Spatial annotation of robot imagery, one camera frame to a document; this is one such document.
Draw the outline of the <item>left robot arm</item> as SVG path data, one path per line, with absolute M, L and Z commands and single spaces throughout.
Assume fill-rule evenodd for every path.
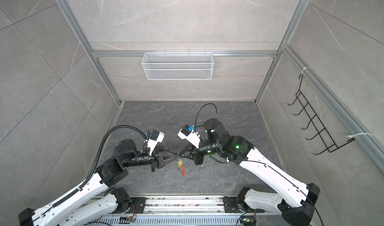
M 79 185 L 51 203 L 19 214 L 21 226 L 81 226 L 110 213 L 133 210 L 131 197 L 115 185 L 128 176 L 128 167 L 150 165 L 163 168 L 177 159 L 177 153 L 165 148 L 160 139 L 150 140 L 143 152 L 131 139 L 121 141 L 111 158 L 92 169 Z

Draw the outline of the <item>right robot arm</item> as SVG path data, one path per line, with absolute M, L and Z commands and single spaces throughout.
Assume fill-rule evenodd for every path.
M 223 158 L 223 163 L 233 162 L 274 190 L 274 193 L 264 193 L 244 187 L 236 198 L 236 204 L 244 214 L 267 211 L 280 214 L 291 226 L 310 225 L 317 212 L 318 186 L 294 179 L 244 137 L 231 136 L 217 119 L 205 121 L 202 128 L 208 136 L 205 140 L 201 139 L 193 125 L 185 125 L 178 132 L 180 139 L 188 141 L 188 145 L 179 153 L 180 157 L 201 165 L 205 156 L 217 154 Z

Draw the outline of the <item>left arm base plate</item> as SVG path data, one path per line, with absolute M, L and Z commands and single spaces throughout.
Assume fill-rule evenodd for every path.
M 117 208 L 112 211 L 112 214 L 133 214 L 134 210 L 138 214 L 144 212 L 147 198 L 130 198 L 129 200 L 123 200 L 121 203 L 118 203 Z

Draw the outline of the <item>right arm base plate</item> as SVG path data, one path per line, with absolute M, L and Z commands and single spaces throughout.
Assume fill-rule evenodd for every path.
M 238 203 L 236 197 L 225 196 L 222 198 L 225 213 L 264 213 L 265 210 L 252 210 L 245 203 Z

